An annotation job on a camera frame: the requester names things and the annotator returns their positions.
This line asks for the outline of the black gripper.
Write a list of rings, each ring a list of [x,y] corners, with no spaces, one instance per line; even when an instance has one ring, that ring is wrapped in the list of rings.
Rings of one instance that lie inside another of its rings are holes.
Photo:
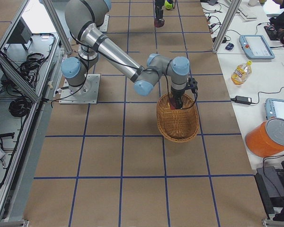
[[[163,0],[155,0],[155,18],[157,20],[163,19]]]
[[[182,96],[185,94],[185,90],[184,89],[177,90],[172,88],[171,94],[172,94],[171,105],[173,106],[173,108],[181,109],[183,107]]]

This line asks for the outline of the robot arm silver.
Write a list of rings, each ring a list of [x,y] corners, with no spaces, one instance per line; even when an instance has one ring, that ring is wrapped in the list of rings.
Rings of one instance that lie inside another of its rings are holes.
[[[181,109],[182,97],[188,89],[189,59],[183,56],[170,59],[152,53],[146,67],[138,64],[99,30],[110,9],[109,0],[70,0],[66,4],[65,20],[73,39],[80,44],[79,59],[84,63],[96,63],[102,55],[134,83],[134,90],[141,96],[147,96],[162,75],[170,76],[171,104]]]

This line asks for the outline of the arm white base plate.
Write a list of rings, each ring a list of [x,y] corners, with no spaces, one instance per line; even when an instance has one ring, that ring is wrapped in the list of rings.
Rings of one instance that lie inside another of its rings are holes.
[[[62,90],[59,103],[62,105],[97,104],[100,79],[100,74],[88,74],[85,84],[78,87],[70,86],[65,79],[64,86],[68,88]]]
[[[103,22],[103,24],[99,27],[99,30],[100,30],[102,33],[106,33],[106,32],[107,32],[108,23],[109,23],[109,15],[106,14],[105,17],[104,17],[104,22]]]

